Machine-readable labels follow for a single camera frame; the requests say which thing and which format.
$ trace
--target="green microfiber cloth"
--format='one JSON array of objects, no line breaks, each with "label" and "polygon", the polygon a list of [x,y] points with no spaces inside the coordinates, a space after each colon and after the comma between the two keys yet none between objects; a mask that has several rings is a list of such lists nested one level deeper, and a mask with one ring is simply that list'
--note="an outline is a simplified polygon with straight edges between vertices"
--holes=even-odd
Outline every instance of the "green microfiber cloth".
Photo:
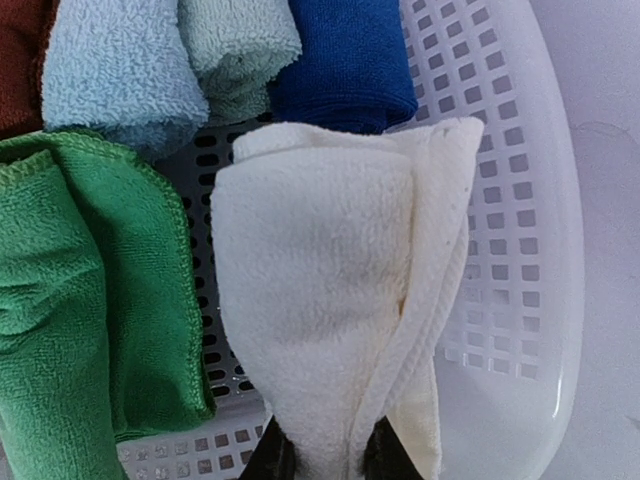
[{"label": "green microfiber cloth", "polygon": [[104,268],[48,151],[0,166],[0,231],[0,437],[15,479],[126,479]]},{"label": "green microfiber cloth", "polygon": [[42,150],[62,170],[105,264],[117,440],[201,425],[214,403],[180,197],[135,152],[96,135],[34,133],[0,143],[10,157]]}]

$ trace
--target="blue towel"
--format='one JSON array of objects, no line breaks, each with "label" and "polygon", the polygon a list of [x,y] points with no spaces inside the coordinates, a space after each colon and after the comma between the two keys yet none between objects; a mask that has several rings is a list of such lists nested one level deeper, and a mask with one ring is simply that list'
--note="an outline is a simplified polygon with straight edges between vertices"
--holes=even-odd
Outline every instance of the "blue towel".
[{"label": "blue towel", "polygon": [[398,0],[290,0],[302,57],[271,88],[278,120],[381,133],[418,104]]},{"label": "blue towel", "polygon": [[61,0],[42,83],[47,130],[88,127],[151,161],[187,144],[209,116],[178,0]]}]

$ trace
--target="laundry basket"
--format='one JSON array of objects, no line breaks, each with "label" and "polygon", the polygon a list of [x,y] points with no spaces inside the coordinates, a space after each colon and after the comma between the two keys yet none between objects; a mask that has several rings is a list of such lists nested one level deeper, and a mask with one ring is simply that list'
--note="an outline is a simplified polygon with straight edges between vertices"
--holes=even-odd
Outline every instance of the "laundry basket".
[{"label": "laundry basket", "polygon": [[[578,183],[553,67],[525,0],[401,3],[420,101],[402,128],[464,115],[488,124],[469,208],[468,265],[436,352],[441,480],[538,479],[571,413],[584,302]],[[203,130],[158,165],[189,216],[219,408],[198,430],[119,445],[132,479],[235,479],[262,433],[260,396],[225,341],[209,231],[216,172],[232,162],[233,140],[258,126]],[[0,450],[0,480],[8,480],[2,457]]]}]

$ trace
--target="microfiber cloth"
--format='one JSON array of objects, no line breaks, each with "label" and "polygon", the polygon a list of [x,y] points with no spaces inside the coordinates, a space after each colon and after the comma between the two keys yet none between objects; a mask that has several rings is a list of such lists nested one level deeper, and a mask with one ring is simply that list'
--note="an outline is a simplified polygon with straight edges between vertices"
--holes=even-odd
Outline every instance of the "microfiber cloth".
[{"label": "microfiber cloth", "polygon": [[40,130],[37,68],[51,0],[0,0],[0,140]]},{"label": "microfiber cloth", "polygon": [[179,0],[191,65],[211,104],[212,125],[267,111],[267,82],[302,52],[287,0]]},{"label": "microfiber cloth", "polygon": [[200,426],[213,404],[180,197],[135,152],[95,135],[0,143],[13,158],[43,150],[62,170],[105,264],[117,439]]},{"label": "microfiber cloth", "polygon": [[271,89],[275,117],[381,133],[415,114],[398,0],[290,0],[303,55]]},{"label": "microfiber cloth", "polygon": [[100,253],[50,152],[13,159],[0,166],[0,438],[12,478],[125,480]]},{"label": "microfiber cloth", "polygon": [[149,161],[191,141],[209,109],[177,2],[61,0],[42,77],[45,128],[91,128]]},{"label": "microfiber cloth", "polygon": [[451,259],[467,238],[482,129],[275,125],[238,139],[236,164],[219,172],[225,332],[296,447],[296,478],[361,478],[374,426],[432,361],[450,308],[441,294],[462,275]]}]

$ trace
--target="towel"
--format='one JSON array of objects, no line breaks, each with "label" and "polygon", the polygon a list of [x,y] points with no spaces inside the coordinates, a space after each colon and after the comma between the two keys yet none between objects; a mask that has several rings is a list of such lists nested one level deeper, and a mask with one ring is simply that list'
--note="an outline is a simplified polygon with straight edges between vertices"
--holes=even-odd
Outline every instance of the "towel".
[{"label": "towel", "polygon": [[12,478],[126,480],[100,253],[50,152],[18,158],[0,166],[0,438]]},{"label": "towel", "polygon": [[51,0],[0,0],[0,140],[42,128],[34,66]]},{"label": "towel", "polygon": [[302,51],[287,0],[179,0],[179,26],[212,125],[266,112],[267,82]]},{"label": "towel", "polygon": [[235,142],[211,199],[222,320],[296,478],[361,478],[375,424],[432,361],[481,134],[475,119],[381,137],[282,124]]},{"label": "towel", "polygon": [[189,143],[209,111],[177,2],[61,0],[43,71],[45,128],[92,128],[149,161]]},{"label": "towel", "polygon": [[106,271],[117,439],[189,430],[211,418],[178,194],[135,152],[95,135],[31,134],[0,149],[12,158],[49,150],[96,240]]},{"label": "towel", "polygon": [[271,89],[275,117],[381,133],[418,103],[398,0],[291,0],[304,54]]}]

